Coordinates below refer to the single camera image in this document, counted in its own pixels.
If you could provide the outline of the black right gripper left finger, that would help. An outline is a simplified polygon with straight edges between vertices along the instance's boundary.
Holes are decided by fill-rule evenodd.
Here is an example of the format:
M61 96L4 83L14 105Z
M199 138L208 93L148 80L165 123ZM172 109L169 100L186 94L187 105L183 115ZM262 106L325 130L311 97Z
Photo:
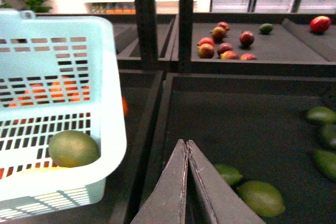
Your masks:
M184 223L186 213L188 153L180 139L149 198L131 221L147 223Z

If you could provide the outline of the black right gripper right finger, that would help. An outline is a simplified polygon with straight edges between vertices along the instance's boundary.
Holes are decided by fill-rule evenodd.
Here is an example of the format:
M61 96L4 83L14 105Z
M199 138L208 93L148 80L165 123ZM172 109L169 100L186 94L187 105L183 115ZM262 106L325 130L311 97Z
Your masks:
M197 197L208 223L264 223L223 180L194 141L186 143Z

